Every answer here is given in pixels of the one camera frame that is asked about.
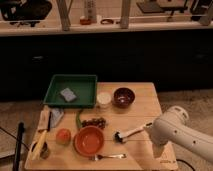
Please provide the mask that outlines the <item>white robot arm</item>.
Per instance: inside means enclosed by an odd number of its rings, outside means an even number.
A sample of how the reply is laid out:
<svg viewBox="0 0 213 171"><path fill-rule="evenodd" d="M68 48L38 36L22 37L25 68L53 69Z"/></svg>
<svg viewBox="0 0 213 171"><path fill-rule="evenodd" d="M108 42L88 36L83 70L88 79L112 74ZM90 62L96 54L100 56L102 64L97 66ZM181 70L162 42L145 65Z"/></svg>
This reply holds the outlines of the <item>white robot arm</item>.
<svg viewBox="0 0 213 171"><path fill-rule="evenodd" d="M172 106L154 119L146 131L158 147L171 141L213 164L213 136L187 127L188 120L189 115L184 108Z"/></svg>

